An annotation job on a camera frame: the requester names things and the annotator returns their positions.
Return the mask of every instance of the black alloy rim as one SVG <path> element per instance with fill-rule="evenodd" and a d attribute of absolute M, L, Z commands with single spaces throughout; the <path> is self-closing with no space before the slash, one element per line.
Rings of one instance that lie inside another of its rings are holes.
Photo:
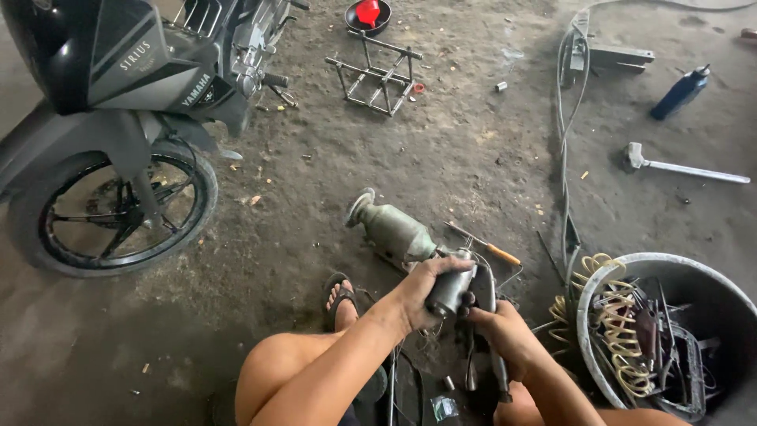
<path fill-rule="evenodd" d="M 103 161 L 100 164 L 95 164 L 82 170 L 75 177 L 69 179 L 46 202 L 39 217 L 39 238 L 48 253 L 60 262 L 75 268 L 92 270 L 113 269 L 147 261 L 166 252 L 182 240 L 200 221 L 202 213 L 208 204 L 207 185 L 195 173 L 193 165 L 183 160 L 167 155 L 153 154 L 151 162 L 170 164 L 187 175 L 187 178 L 182 182 L 171 183 L 166 186 L 158 184 L 159 186 L 157 187 L 153 184 L 155 198 L 163 212 L 162 223 L 154 225 L 153 228 L 155 229 L 158 226 L 166 228 L 169 232 L 166 238 L 138 251 L 125 255 L 114 255 L 115 251 L 129 236 L 142 226 L 145 217 L 139 209 L 139 200 L 133 192 L 131 184 L 123 182 L 120 178 L 117 179 L 115 213 L 87 215 L 57 215 L 55 213 L 56 201 L 70 190 L 72 186 L 80 182 L 84 177 L 102 168 L 111 166 L 109 161 Z M 176 195 L 190 186 L 195 191 L 192 206 L 186 218 L 177 226 L 168 219 L 165 213 L 170 203 L 176 198 Z M 53 224 L 59 221 L 95 224 L 99 227 L 115 229 L 116 233 L 100 255 L 86 255 L 67 247 L 58 239 L 55 235 Z"/>

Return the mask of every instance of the screwdriver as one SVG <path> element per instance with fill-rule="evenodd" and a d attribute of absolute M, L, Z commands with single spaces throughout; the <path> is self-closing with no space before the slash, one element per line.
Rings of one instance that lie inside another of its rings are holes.
<path fill-rule="evenodd" d="M 472 238 L 473 241 L 475 241 L 475 242 L 481 244 L 482 246 L 486 247 L 486 250 L 488 250 L 489 252 L 491 252 L 492 254 L 494 254 L 496 257 L 503 258 L 503 259 L 507 260 L 508 262 L 512 263 L 515 266 L 520 266 L 521 265 L 521 263 L 518 260 L 518 258 L 516 258 L 515 256 L 509 254 L 508 252 L 506 252 L 506 251 L 504 251 L 502 249 L 499 249 L 494 244 L 487 243 L 486 241 L 482 240 L 481 238 L 478 238 L 475 235 L 471 234 L 467 230 L 464 230 L 461 227 L 458 227 L 458 226 L 456 226 L 454 224 L 451 224 L 450 222 L 444 222 L 444 224 L 447 225 L 448 227 L 454 229 L 455 231 L 457 231 L 461 235 L 467 236 L 468 238 Z"/>

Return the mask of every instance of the motorcycle front wheel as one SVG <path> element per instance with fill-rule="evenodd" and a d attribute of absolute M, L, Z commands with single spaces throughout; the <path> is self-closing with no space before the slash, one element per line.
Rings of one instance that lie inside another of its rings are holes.
<path fill-rule="evenodd" d="M 69 277 L 149 268 L 197 237 L 218 199 L 210 163 L 169 141 L 153 144 L 148 168 L 159 224 L 145 223 L 131 183 L 100 152 L 75 155 L 45 174 L 11 200 L 8 234 L 32 266 Z"/>

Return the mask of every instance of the leg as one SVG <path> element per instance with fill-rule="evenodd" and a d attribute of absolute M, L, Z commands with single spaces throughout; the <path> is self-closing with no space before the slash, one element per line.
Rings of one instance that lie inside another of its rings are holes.
<path fill-rule="evenodd" d="M 518 382 L 510 382 L 511 404 L 499 404 L 494 412 L 495 426 L 544 426 L 528 390 Z M 688 423 L 653 409 L 598 409 L 607 426 L 688 426 Z"/>
<path fill-rule="evenodd" d="M 331 307 L 336 284 L 326 309 Z M 342 285 L 352 290 L 345 280 Z M 239 373 L 234 401 L 238 426 L 247 426 L 258 411 L 297 373 L 321 356 L 357 321 L 357 310 L 349 299 L 337 305 L 333 334 L 276 334 L 258 343 L 245 359 Z"/>

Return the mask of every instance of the wooden handle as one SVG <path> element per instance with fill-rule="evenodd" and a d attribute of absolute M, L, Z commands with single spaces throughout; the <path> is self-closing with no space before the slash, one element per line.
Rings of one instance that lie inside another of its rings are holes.
<path fill-rule="evenodd" d="M 508 252 L 504 252 L 503 250 L 498 249 L 492 243 L 489 243 L 486 245 L 486 250 L 489 250 L 490 252 L 494 253 L 497 257 L 501 257 L 515 266 L 520 266 L 520 261 L 518 260 L 518 258 L 509 254 Z"/>

